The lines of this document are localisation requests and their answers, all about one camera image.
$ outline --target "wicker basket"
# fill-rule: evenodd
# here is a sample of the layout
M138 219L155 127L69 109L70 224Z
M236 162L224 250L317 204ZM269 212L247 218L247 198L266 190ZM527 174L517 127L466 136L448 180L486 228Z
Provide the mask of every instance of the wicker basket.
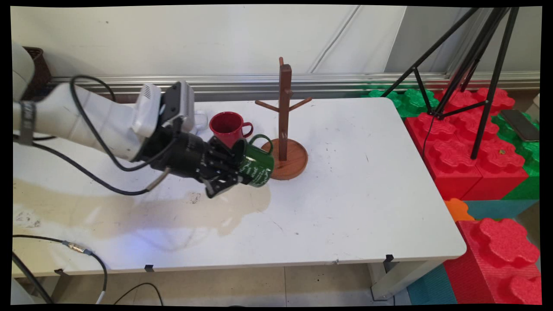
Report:
M50 82L52 74L46 65L44 52L41 48L30 48L28 46L24 46L23 48L31 55L35 65L33 79L27 86L25 94L23 95L24 100L31 100L34 96L38 95L38 92L42 90L48 82Z

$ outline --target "round wooden base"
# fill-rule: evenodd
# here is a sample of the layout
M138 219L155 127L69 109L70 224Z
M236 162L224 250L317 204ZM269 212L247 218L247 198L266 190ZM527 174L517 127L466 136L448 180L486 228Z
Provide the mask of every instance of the round wooden base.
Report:
M273 139L272 142L274 146L273 157L275 158L275 168L271 178L277 180L290 180L298 177L307 166L308 156L304 146L289 138L286 161L281 162L278 159L279 141L278 139ZM268 151L269 148L269 143L265 143L261 147L261 149L265 151Z

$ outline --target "table leg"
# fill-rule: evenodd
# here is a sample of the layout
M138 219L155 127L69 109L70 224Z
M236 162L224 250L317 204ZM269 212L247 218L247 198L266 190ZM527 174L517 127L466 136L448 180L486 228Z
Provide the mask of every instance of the table leg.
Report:
M374 300L387 300L443 263L443 260L398 262L388 273L382 263L370 263Z

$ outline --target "green mug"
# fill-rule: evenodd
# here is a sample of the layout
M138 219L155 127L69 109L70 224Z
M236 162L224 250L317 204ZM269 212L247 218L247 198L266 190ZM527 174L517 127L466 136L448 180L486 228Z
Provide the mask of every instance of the green mug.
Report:
M265 138L271 144L269 152L253 145L253 142L260 137ZM247 185L261 187L269 181L275 166L275 159L272 154L273 142L269 137L257 134L252 137L249 143L241 138L234 143L232 151L239 163L238 171L251 179Z

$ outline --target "cable connector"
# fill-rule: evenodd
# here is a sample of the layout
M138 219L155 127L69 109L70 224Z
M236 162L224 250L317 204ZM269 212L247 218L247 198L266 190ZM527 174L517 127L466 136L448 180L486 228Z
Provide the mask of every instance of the cable connector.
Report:
M87 254L87 255L90 255L92 253L90 250L80 246L77 243L70 243L70 242L67 242L67 241L63 241L62 244L69 247L70 249L72 249L76 252L79 252L79 253L84 253L84 254Z

